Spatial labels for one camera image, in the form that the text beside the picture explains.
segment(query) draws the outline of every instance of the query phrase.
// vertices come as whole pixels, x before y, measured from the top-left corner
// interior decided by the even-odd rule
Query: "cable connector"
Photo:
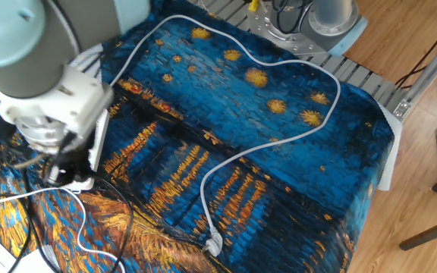
[[[215,227],[210,228],[210,235],[212,238],[206,241],[206,244],[203,247],[203,252],[208,250],[212,256],[216,257],[222,251],[222,236]]]

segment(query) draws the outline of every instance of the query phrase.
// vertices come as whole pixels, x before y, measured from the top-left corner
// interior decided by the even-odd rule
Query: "wooden floor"
[[[437,39],[437,1],[357,0],[369,26],[347,53],[395,82]],[[404,121],[391,191],[377,191],[350,273],[437,273],[437,240],[408,252],[398,244],[437,225],[437,80]]]

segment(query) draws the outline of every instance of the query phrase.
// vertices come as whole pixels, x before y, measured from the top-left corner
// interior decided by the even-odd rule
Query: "starry night fabric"
[[[103,80],[111,82],[144,35],[173,14],[236,37],[260,61],[294,58],[188,2],[153,2],[147,22],[105,45]],[[127,270],[346,272],[394,139],[375,100],[346,83],[320,131],[210,177],[206,200],[224,246],[217,258],[201,251],[209,236],[200,200],[205,173],[245,149],[319,126],[335,95],[335,82],[306,64],[263,67],[231,40],[183,19],[159,28],[115,86],[99,169],[134,203]],[[3,159],[0,192],[22,192],[19,172]],[[35,189],[42,168],[30,169]],[[117,253],[128,220],[123,204],[99,186],[80,198],[89,217],[86,247]],[[111,268],[75,246],[82,214],[69,196],[35,200],[41,237],[64,271]],[[22,213],[17,203],[0,206],[0,242],[13,254],[27,232]]]

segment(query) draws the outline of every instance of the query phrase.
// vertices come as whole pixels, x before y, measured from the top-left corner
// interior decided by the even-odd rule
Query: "white plug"
[[[208,239],[206,241],[205,246],[203,247],[203,251],[210,251],[212,256],[216,257],[220,254],[222,251],[222,236],[217,231],[215,227],[210,228],[210,234],[212,235],[212,239]]]

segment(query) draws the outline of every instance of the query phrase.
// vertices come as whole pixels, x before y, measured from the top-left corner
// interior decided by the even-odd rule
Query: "metal bracket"
[[[407,116],[407,113],[409,112],[411,106],[412,105],[407,102],[406,99],[401,100],[401,103],[399,103],[398,107],[396,107],[394,110],[394,116],[399,121],[403,121],[404,118]]]

